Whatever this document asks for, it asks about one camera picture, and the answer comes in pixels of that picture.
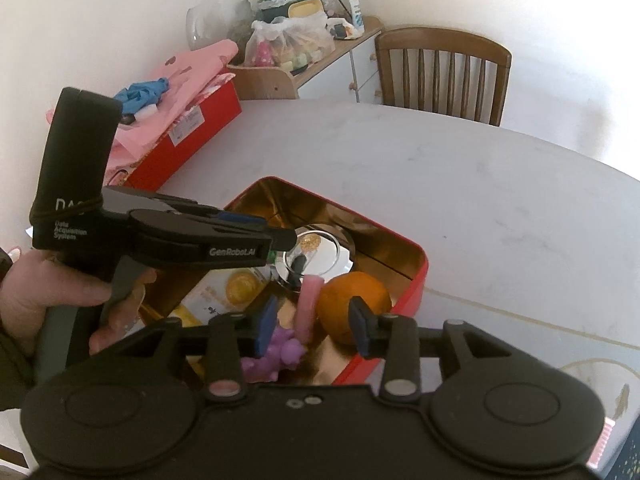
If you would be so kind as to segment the person's left hand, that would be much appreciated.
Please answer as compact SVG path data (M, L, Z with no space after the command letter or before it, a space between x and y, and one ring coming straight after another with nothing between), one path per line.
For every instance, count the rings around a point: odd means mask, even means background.
M156 280L145 269L130 294L113 307L107 321L89 339L95 354L122 339L138 317L145 286ZM58 261L53 252L31 250L12 266L1 283L1 325L25 356L33 356L47 310L59 306L96 307L111 298L112 286Z

